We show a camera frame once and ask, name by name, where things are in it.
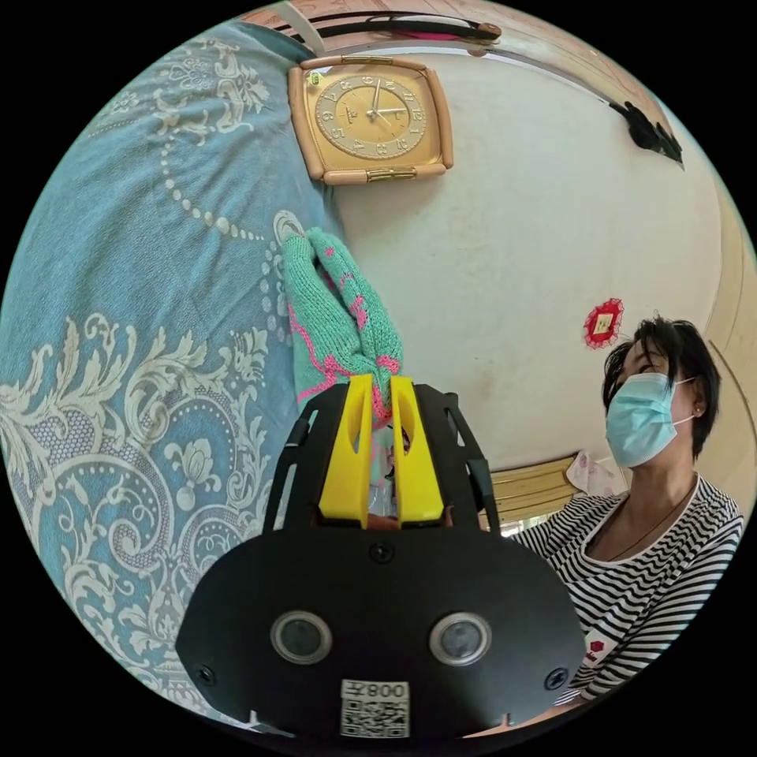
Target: green knitted fabric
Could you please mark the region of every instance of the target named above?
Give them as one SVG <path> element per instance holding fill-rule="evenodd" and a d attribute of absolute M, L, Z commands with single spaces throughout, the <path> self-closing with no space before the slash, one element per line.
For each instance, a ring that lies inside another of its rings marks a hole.
<path fill-rule="evenodd" d="M 379 296 L 349 250 L 321 229 L 292 235 L 283 252 L 300 410 L 334 384 L 371 374 L 373 428 L 386 429 L 392 418 L 390 378 L 401 372 L 403 352 Z M 390 439 L 388 432 L 375 435 L 374 457 L 377 446 L 390 446 Z"/>

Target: label sticker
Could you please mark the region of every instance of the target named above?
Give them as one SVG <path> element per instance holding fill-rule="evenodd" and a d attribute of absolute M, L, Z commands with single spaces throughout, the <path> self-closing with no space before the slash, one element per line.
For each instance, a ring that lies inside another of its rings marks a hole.
<path fill-rule="evenodd" d="M 586 635 L 586 657 L 584 665 L 593 668 L 598 665 L 615 647 L 617 641 L 605 636 L 602 632 L 593 628 Z"/>
<path fill-rule="evenodd" d="M 408 684 L 400 681 L 342 681 L 340 733 L 363 739 L 408 738 Z"/>

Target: camera lens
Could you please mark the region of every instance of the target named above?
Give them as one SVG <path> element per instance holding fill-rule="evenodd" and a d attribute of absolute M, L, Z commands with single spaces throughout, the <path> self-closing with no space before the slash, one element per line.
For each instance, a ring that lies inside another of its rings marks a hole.
<path fill-rule="evenodd" d="M 281 615 L 270 630 L 270 640 L 285 660 L 297 665 L 314 665 L 331 649 L 328 625 L 317 615 L 303 610 Z"/>
<path fill-rule="evenodd" d="M 445 665 L 471 665 L 480 660 L 491 644 L 491 629 L 473 613 L 453 613 L 441 619 L 431 631 L 431 653 Z"/>

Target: white cloth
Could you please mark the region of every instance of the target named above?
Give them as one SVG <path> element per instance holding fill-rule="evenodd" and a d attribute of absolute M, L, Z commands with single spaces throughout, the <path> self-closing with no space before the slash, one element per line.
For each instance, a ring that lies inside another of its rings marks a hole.
<path fill-rule="evenodd" d="M 593 497 L 612 497 L 625 491 L 625 481 L 593 461 L 583 450 L 576 455 L 565 478 L 576 488 Z"/>

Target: ear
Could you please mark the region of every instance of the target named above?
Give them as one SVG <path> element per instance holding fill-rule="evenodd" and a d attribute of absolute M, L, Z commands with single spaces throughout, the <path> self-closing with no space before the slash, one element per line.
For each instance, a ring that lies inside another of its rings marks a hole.
<path fill-rule="evenodd" d="M 704 382 L 697 377 L 692 381 L 692 412 L 697 418 L 701 418 L 707 410 L 707 395 L 704 391 Z"/>

